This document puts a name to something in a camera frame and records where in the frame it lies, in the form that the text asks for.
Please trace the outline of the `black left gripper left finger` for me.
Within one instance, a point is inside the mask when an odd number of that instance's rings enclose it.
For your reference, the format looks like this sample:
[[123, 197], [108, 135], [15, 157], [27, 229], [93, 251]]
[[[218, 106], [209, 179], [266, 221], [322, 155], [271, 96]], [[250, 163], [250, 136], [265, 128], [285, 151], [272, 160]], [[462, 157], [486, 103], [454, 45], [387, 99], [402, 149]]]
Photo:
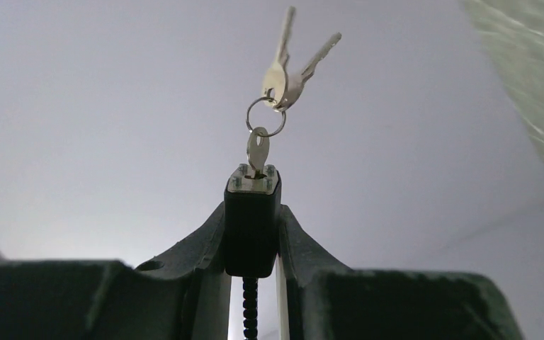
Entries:
[[223, 209], [136, 268], [0, 260], [0, 339], [225, 339]]

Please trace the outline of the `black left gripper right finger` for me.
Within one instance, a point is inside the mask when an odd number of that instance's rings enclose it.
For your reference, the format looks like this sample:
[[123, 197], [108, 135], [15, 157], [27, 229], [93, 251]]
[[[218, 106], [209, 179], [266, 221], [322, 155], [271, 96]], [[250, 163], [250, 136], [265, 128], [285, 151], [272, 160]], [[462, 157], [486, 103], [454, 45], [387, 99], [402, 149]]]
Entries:
[[488, 277], [458, 271], [353, 269], [280, 210], [281, 339], [522, 339]]

